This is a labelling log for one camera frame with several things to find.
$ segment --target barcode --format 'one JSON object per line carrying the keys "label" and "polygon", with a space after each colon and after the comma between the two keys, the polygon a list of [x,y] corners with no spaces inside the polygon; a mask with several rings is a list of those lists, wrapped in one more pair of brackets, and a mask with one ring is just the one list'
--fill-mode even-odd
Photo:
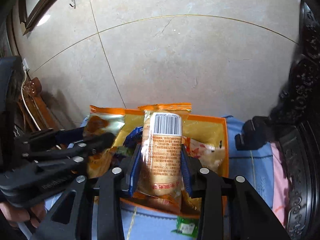
{"label": "barcode", "polygon": [[181,117],[177,114],[157,113],[153,125],[153,134],[181,136]]}

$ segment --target barcode sticker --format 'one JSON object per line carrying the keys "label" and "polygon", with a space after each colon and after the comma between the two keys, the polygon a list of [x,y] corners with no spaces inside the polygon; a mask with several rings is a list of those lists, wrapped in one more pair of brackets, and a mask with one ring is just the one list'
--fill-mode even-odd
{"label": "barcode sticker", "polygon": [[190,223],[190,224],[181,223],[179,231],[183,234],[191,235],[193,232],[193,229],[195,229],[195,226],[196,225],[194,223]]}
{"label": "barcode sticker", "polygon": [[182,121],[177,114],[154,113],[151,116],[150,128],[152,134],[182,136]]}

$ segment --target orange snack bag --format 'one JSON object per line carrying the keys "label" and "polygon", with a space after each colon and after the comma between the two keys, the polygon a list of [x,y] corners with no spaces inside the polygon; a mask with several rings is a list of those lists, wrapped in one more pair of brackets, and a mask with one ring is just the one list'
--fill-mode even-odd
{"label": "orange snack bag", "polygon": [[[111,132],[117,135],[124,126],[124,109],[121,108],[100,108],[90,106],[90,116],[87,125],[84,127],[84,136],[100,135]],[[108,171],[112,159],[109,149],[89,156],[87,172],[89,178],[102,176]]]}
{"label": "orange snack bag", "polygon": [[170,194],[179,187],[182,122],[190,103],[140,106],[144,110],[139,190],[147,195]]}

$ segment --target white cable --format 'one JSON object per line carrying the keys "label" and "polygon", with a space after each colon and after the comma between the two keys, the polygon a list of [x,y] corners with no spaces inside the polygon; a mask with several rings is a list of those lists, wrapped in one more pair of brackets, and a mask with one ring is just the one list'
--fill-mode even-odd
{"label": "white cable", "polygon": [[31,119],[33,120],[33,122],[35,123],[36,127],[37,127],[38,130],[40,131],[40,130],[41,130],[40,126],[37,124],[36,119],[35,119],[35,118],[33,117],[33,115],[31,114],[29,108],[27,107],[26,101],[24,100],[22,88],[23,88],[23,85],[24,85],[24,83],[26,82],[26,80],[27,80],[27,72],[24,71],[24,79],[23,79],[23,82],[22,82],[22,85],[21,85],[21,97],[22,97],[22,101],[23,101],[23,104],[24,104],[26,110],[28,111],[28,114],[31,116]]}

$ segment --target gold tile grout line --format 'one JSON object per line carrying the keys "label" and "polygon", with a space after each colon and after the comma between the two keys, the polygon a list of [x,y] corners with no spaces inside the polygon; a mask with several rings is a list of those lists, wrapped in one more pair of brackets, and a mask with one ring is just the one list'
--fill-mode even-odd
{"label": "gold tile grout line", "polygon": [[[222,18],[222,19],[228,19],[228,20],[234,20],[234,21],[238,21],[238,22],[242,22],[242,23],[247,23],[247,24],[251,24],[251,25],[254,25],[254,26],[260,27],[260,28],[262,28],[262,29],[265,29],[265,30],[271,31],[271,32],[273,32],[273,33],[275,33],[275,34],[278,34],[278,35],[280,35],[280,36],[282,36],[282,37],[284,37],[284,38],[288,39],[289,41],[294,42],[295,44],[298,44],[298,43],[296,43],[295,41],[293,41],[292,39],[290,39],[290,38],[288,38],[288,37],[286,37],[286,36],[284,36],[284,35],[282,35],[282,34],[280,34],[280,33],[276,32],[276,31],[273,31],[273,30],[268,29],[268,28],[266,28],[266,27],[263,27],[263,26],[260,26],[260,25],[254,24],[254,23],[246,22],[246,21],[243,21],[243,20],[238,20],[238,19],[229,18],[229,17],[223,17],[223,16],[215,16],[215,15],[203,15],[203,14],[179,14],[179,15],[165,15],[165,16],[157,16],[157,17],[150,17],[150,18],[145,18],[145,19],[139,19],[139,20],[135,20],[135,21],[127,22],[127,23],[122,23],[122,24],[119,24],[119,25],[116,25],[116,26],[110,27],[110,28],[108,28],[108,29],[105,29],[105,30],[103,30],[103,31],[98,31],[98,27],[97,27],[97,24],[96,24],[97,33],[92,34],[92,35],[90,35],[90,36],[88,36],[88,37],[86,37],[86,38],[84,38],[84,39],[82,39],[82,40],[80,40],[80,41],[77,41],[76,43],[74,43],[74,44],[70,45],[69,47],[65,48],[64,50],[60,51],[59,53],[57,53],[56,55],[54,55],[53,57],[51,57],[49,60],[53,59],[55,56],[59,55],[61,52],[64,52],[66,49],[68,49],[68,48],[72,47],[73,45],[76,45],[77,43],[79,43],[79,42],[81,42],[81,41],[83,41],[83,40],[85,40],[85,39],[87,39],[87,38],[90,38],[90,37],[92,37],[92,36],[94,36],[94,35],[96,35],[96,34],[100,34],[100,33],[104,32],[104,31],[107,31],[107,30],[110,30],[110,29],[113,29],[113,28],[116,28],[116,27],[119,27],[119,26],[122,26],[122,25],[125,25],[125,24],[135,23],[135,22],[140,22],[140,21],[145,21],[145,20],[151,20],[151,19],[157,19],[157,18],[166,18],[166,17],[182,17],[182,16],[205,16],[205,17],[215,17],[215,18]],[[42,64],[40,67],[38,67],[35,71],[33,71],[33,73],[34,73],[34,72],[36,72],[39,68],[41,68],[44,64],[46,64],[49,60],[47,60],[45,63],[43,63],[43,64]]]}
{"label": "gold tile grout line", "polygon": [[89,2],[90,2],[90,7],[91,7],[93,19],[94,19],[94,24],[96,25],[96,28],[97,28],[97,33],[98,33],[98,36],[99,36],[99,40],[100,40],[101,47],[102,47],[102,49],[103,49],[104,56],[105,56],[105,58],[106,58],[107,64],[108,64],[108,66],[109,66],[109,69],[110,69],[111,75],[112,75],[112,77],[113,77],[113,80],[114,80],[114,82],[115,82],[115,84],[116,84],[116,87],[117,87],[117,90],[118,90],[118,92],[119,92],[119,95],[120,95],[120,98],[121,98],[121,100],[122,100],[122,103],[123,103],[123,105],[124,105],[124,108],[127,108],[127,107],[125,106],[125,103],[124,103],[124,101],[123,101],[122,95],[121,95],[120,90],[119,90],[119,88],[118,88],[118,84],[117,84],[117,82],[116,82],[115,76],[113,75],[112,69],[111,69],[111,67],[110,67],[110,64],[109,64],[109,61],[108,61],[108,58],[107,58],[106,51],[104,50],[104,47],[103,47],[103,44],[102,44],[102,40],[101,40],[99,31],[98,31],[98,26],[97,26],[96,18],[94,17],[91,0],[89,0]]}
{"label": "gold tile grout line", "polygon": [[113,29],[113,28],[116,28],[116,27],[119,27],[119,26],[122,26],[122,25],[125,25],[125,24],[128,24],[128,23],[134,23],[134,22],[140,22],[140,21],[145,21],[145,20],[151,20],[151,19],[157,19],[157,18],[166,18],[166,17],[183,17],[183,16],[204,16],[204,17],[214,17],[214,18],[222,18],[222,19],[227,19],[227,20],[234,20],[234,21],[237,21],[237,22],[242,22],[242,23],[248,23],[248,24],[251,24],[251,25],[254,25],[254,26],[257,26],[257,27],[260,27],[262,29],[265,29],[265,30],[268,30],[268,31],[271,31],[273,33],[276,33],[286,39],[288,39],[289,41],[292,41],[294,42],[295,44],[297,44],[295,41],[293,41],[292,39],[282,35],[281,33],[278,33],[276,31],[273,31],[271,29],[268,29],[267,27],[263,27],[261,25],[257,25],[255,23],[251,23],[251,22],[247,22],[247,21],[243,21],[243,20],[238,20],[238,19],[234,19],[234,18],[229,18],[229,17],[223,17],[223,16],[216,16],[216,15],[204,15],[204,14],[179,14],[179,15],[164,15],[164,16],[156,16],[156,17],[150,17],[150,18],[145,18],[145,19],[140,19],[140,20],[135,20],[135,21],[131,21],[131,22],[127,22],[127,23],[122,23],[122,24],[119,24],[119,25],[116,25],[116,26],[113,26],[113,27],[110,27],[110,28],[107,28],[103,31],[100,31],[99,33],[102,33],[104,31],[107,31],[107,30],[110,30],[110,29]]}

